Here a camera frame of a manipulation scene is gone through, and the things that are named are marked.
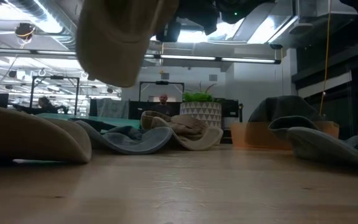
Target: white planter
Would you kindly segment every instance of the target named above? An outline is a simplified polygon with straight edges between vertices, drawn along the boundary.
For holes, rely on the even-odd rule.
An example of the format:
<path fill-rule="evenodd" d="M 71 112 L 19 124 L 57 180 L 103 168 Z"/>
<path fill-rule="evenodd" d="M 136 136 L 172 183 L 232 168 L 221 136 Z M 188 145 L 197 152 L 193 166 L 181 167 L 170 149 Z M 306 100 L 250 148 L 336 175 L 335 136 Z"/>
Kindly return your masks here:
<path fill-rule="evenodd" d="M 180 114 L 205 121 L 208 126 L 222 127 L 222 105 L 212 102 L 188 102 L 180 104 Z"/>

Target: beige fabric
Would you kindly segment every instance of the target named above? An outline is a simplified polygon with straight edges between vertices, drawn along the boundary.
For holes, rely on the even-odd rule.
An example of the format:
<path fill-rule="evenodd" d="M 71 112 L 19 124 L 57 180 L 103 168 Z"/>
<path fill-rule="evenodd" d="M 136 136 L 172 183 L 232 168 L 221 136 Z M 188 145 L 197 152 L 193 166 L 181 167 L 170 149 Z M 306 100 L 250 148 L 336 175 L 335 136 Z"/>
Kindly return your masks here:
<path fill-rule="evenodd" d="M 188 115 L 176 115 L 171 118 L 158 112 L 145 111 L 140 123 L 144 129 L 172 128 L 175 139 L 192 151 L 207 150 L 219 144 L 223 135 L 222 129 L 208 127 L 202 121 Z"/>
<path fill-rule="evenodd" d="M 81 126 L 0 108 L 0 157 L 87 163 L 91 141 Z"/>
<path fill-rule="evenodd" d="M 173 17 L 178 0 L 85 0 L 76 51 L 89 79 L 134 85 L 150 38 Z"/>

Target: ceiling pipe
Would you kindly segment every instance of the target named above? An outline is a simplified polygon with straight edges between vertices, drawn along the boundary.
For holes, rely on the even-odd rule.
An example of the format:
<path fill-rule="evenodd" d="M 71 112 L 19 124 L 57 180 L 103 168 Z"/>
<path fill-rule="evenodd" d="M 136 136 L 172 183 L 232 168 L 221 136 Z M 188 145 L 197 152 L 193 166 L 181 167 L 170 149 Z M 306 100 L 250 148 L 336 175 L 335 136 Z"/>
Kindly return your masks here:
<path fill-rule="evenodd" d="M 75 50 L 76 24 L 51 0 L 4 0 L 14 9 L 27 14 L 30 21 L 52 36 L 68 50 Z"/>

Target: green table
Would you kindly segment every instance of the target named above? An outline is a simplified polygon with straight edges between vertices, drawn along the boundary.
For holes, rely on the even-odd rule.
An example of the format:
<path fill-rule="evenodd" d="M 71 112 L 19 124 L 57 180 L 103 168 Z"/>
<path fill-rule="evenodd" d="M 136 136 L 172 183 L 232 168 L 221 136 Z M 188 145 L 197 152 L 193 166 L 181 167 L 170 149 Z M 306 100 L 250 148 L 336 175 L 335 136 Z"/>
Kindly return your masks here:
<path fill-rule="evenodd" d="M 54 118 L 54 119 L 63 119 L 68 120 L 70 118 L 83 118 L 83 119 L 90 119 L 93 121 L 101 121 L 106 124 L 111 124 L 114 126 L 132 126 L 134 128 L 140 127 L 139 120 L 133 119 L 122 119 L 122 118 L 102 118 L 102 117 L 95 117 L 95 116 L 79 116 L 79 115 L 68 115 L 68 114 L 53 114 L 53 113 L 42 113 L 37 115 L 40 118 Z"/>

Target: wooden table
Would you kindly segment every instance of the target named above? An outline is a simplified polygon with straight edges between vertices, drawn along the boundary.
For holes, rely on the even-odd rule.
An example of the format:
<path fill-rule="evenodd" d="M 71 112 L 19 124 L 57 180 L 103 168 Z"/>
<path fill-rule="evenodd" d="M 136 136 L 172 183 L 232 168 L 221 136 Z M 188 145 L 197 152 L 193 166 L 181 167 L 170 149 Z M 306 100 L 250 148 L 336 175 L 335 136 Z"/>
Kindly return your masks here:
<path fill-rule="evenodd" d="M 0 167 L 0 223 L 358 224 L 358 171 L 228 146 L 19 164 Z"/>

